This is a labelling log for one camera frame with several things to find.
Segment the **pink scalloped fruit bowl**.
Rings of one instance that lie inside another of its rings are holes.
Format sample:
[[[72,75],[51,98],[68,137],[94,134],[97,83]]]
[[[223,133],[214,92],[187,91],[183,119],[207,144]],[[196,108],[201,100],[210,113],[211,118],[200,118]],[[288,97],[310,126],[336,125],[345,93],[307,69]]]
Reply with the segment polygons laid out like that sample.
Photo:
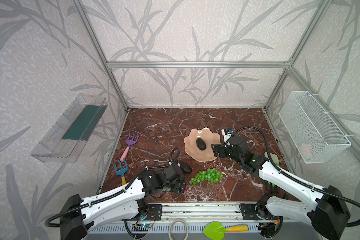
[[[217,156],[214,154],[212,145],[220,143],[220,135],[213,133],[209,128],[192,129],[184,138],[185,152],[197,162],[214,161]]]

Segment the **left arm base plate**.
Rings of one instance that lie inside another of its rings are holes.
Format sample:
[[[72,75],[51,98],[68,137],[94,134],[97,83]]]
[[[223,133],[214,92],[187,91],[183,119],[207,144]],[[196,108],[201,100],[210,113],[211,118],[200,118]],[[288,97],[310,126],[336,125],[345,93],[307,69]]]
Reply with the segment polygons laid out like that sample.
[[[139,212],[134,218],[128,221],[160,221],[163,213],[162,204],[148,204],[148,208]]]

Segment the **green grape bunch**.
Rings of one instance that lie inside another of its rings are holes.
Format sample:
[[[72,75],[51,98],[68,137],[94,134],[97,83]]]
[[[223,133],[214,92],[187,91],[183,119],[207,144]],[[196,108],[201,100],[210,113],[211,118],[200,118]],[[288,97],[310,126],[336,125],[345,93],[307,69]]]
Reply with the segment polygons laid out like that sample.
[[[207,169],[206,171],[199,171],[193,178],[189,180],[189,184],[196,185],[203,181],[208,181],[209,183],[220,182],[223,178],[223,173],[217,171],[216,169]]]

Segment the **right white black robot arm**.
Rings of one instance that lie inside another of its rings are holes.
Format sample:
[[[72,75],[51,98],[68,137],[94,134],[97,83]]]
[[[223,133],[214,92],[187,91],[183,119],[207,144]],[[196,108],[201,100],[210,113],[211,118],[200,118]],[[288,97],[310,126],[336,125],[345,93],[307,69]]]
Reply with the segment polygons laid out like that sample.
[[[265,156],[253,154],[239,136],[229,146],[213,144],[216,157],[230,158],[246,172],[280,187],[298,201],[263,197],[259,204],[270,214],[311,225],[328,240],[339,240],[350,219],[350,211],[341,191],[333,186],[324,188],[305,181],[281,168]]]

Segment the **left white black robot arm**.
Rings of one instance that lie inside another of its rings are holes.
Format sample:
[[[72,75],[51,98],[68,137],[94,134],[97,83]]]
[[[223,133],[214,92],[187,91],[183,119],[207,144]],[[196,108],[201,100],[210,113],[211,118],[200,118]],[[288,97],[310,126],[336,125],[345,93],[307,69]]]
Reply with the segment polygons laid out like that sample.
[[[132,181],[96,196],[69,197],[60,211],[60,238],[81,240],[93,229],[114,221],[131,220],[148,210],[146,197],[171,192],[183,194],[186,179],[179,164],[160,171],[145,169]]]

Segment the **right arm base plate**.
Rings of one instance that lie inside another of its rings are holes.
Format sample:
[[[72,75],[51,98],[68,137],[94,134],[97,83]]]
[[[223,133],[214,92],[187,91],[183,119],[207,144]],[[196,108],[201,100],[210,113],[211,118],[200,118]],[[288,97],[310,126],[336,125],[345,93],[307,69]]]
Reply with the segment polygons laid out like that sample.
[[[272,215],[265,206],[240,203],[239,209],[244,220],[276,221],[279,219],[278,216]]]

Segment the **dark avocado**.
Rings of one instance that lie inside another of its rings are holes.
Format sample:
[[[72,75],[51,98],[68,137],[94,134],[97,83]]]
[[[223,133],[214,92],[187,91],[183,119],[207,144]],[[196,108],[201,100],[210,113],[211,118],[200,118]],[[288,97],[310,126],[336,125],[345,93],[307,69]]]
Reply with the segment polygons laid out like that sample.
[[[207,144],[202,138],[197,138],[196,144],[200,151],[204,151],[207,149]]]
[[[191,174],[193,171],[193,169],[187,163],[180,162],[178,165],[181,168],[182,172],[186,175]]]

